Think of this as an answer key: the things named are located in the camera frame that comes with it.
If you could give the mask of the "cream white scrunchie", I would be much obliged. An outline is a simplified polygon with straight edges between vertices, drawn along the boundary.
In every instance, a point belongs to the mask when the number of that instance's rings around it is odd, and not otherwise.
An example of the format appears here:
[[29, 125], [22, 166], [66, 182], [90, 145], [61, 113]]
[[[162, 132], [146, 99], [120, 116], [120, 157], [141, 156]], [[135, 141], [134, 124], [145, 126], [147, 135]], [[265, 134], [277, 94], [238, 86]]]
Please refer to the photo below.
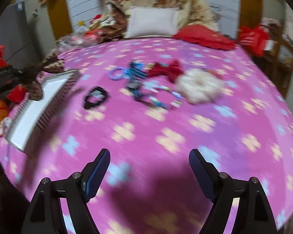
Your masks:
[[176, 91], [194, 105], [214, 102], [223, 86], [223, 80], [202, 69], [189, 69], [175, 80]]

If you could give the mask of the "red cushion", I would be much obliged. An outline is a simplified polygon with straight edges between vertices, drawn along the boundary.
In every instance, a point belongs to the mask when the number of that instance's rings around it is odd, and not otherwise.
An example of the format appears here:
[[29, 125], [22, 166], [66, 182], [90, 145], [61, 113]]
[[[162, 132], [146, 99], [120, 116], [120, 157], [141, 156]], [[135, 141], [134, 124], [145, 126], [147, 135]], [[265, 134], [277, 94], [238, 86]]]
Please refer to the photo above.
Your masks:
[[216, 50], [230, 51], [236, 48], [235, 41], [202, 25], [186, 25], [172, 37]]

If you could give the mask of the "clear plastic bag pile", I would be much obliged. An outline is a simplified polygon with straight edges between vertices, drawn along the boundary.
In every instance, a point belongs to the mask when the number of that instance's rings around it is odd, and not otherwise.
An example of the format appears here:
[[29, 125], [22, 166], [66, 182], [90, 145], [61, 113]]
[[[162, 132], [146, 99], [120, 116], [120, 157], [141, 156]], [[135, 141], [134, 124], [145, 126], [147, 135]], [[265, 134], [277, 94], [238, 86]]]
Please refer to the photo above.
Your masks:
[[92, 47], [102, 43], [102, 30], [91, 30], [85, 25], [80, 26], [72, 34], [65, 35], [56, 41], [58, 52], [67, 52], [70, 50]]

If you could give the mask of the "wooden chair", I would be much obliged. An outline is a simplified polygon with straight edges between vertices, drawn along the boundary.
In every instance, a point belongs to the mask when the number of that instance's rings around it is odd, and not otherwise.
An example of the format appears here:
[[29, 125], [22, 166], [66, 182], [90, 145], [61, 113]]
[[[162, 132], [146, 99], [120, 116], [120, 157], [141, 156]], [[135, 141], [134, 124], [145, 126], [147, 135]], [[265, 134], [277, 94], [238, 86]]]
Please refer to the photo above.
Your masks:
[[281, 36], [272, 41], [272, 48], [252, 61], [268, 77], [283, 97], [286, 97], [293, 75], [293, 40]]

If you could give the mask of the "pink floral bed sheet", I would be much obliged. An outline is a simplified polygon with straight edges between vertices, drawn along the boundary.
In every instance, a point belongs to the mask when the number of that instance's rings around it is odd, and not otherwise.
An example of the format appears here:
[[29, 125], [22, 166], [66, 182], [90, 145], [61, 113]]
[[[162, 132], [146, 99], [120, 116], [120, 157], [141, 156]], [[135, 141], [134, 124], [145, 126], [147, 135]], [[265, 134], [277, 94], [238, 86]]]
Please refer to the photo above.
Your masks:
[[[101, 233], [198, 233], [211, 202], [189, 165], [198, 149], [231, 177], [261, 182], [276, 225], [293, 213], [293, 115], [243, 49], [220, 51], [172, 39], [104, 43], [61, 55], [81, 78], [53, 118], [36, 156], [0, 138], [7, 177], [31, 199], [40, 180], [67, 178], [102, 148], [111, 163], [88, 208]], [[148, 65], [178, 60], [183, 70], [206, 68], [224, 81], [212, 103], [165, 110], [134, 100], [109, 72], [133, 60]], [[86, 110], [85, 96], [104, 88], [108, 99]]]

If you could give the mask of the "black scrunchie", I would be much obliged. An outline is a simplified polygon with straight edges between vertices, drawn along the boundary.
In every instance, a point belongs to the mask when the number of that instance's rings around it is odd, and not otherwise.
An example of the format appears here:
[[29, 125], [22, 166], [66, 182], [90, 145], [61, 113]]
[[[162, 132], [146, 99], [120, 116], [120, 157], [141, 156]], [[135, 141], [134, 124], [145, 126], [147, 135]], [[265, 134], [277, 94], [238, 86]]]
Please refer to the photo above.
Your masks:
[[104, 88], [96, 86], [88, 92], [87, 96], [85, 96], [83, 107], [86, 110], [98, 107], [104, 103], [108, 97], [109, 94]]

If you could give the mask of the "red bow hair clip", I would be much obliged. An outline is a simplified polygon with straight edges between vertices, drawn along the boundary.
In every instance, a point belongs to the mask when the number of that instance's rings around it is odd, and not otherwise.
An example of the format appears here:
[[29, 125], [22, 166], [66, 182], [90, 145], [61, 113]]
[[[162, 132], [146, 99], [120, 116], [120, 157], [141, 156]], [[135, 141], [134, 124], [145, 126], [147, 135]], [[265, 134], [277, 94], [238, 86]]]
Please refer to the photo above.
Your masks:
[[184, 74], [178, 60], [173, 60], [169, 64], [156, 62], [153, 67], [147, 72], [147, 77], [157, 77], [160, 75], [166, 76], [171, 83]]

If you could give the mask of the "red tote bag left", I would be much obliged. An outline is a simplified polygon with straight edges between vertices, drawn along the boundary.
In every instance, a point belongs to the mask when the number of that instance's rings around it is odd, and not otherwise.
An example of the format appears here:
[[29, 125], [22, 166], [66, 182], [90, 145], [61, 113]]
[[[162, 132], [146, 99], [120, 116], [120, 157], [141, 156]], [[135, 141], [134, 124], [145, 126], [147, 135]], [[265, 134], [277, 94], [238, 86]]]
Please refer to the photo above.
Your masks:
[[[4, 45], [0, 45], [0, 69], [7, 66], [8, 64], [4, 60]], [[26, 92], [27, 90], [22, 85], [17, 85], [6, 95], [6, 99], [14, 104], [18, 104], [23, 101]]]

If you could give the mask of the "white small pillow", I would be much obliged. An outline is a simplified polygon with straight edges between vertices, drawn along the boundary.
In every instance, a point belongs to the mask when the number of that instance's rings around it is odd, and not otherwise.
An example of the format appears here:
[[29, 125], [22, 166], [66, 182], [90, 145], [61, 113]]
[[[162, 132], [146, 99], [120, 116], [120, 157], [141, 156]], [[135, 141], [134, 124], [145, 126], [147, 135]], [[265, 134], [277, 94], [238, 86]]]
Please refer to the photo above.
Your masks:
[[177, 32], [178, 9], [133, 6], [124, 37], [173, 36]]

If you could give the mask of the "red gift bag right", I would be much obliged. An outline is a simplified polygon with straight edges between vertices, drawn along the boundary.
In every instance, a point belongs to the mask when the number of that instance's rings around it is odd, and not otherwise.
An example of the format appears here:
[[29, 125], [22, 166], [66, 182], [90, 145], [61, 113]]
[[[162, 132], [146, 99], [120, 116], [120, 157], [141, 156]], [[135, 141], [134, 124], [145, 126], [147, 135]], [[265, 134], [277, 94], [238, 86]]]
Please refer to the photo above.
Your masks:
[[242, 26], [239, 30], [238, 43], [252, 56], [262, 57], [268, 40], [269, 33], [261, 24], [255, 28]]

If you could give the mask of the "striped white tray box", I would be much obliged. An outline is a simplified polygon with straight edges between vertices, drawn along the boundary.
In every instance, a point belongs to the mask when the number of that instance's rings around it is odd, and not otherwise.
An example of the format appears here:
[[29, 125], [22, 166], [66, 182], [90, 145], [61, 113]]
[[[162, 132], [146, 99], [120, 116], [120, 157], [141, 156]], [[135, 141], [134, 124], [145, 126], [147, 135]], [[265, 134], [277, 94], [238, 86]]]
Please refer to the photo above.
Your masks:
[[50, 120], [80, 76], [79, 70], [71, 69], [44, 78], [42, 100], [27, 99], [19, 106], [6, 133], [6, 141], [26, 155], [33, 155]]

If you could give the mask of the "blue striped wrist watch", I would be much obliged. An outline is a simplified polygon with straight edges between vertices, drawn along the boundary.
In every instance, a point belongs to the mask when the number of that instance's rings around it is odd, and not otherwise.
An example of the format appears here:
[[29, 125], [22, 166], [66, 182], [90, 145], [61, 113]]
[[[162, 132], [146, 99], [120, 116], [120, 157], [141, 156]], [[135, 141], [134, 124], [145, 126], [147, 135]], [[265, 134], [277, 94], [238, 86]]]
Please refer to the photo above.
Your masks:
[[128, 81], [125, 83], [126, 89], [133, 95], [135, 101], [141, 101], [144, 94], [140, 91], [142, 82], [147, 78], [147, 73], [141, 69], [141, 64], [131, 62], [127, 70]]

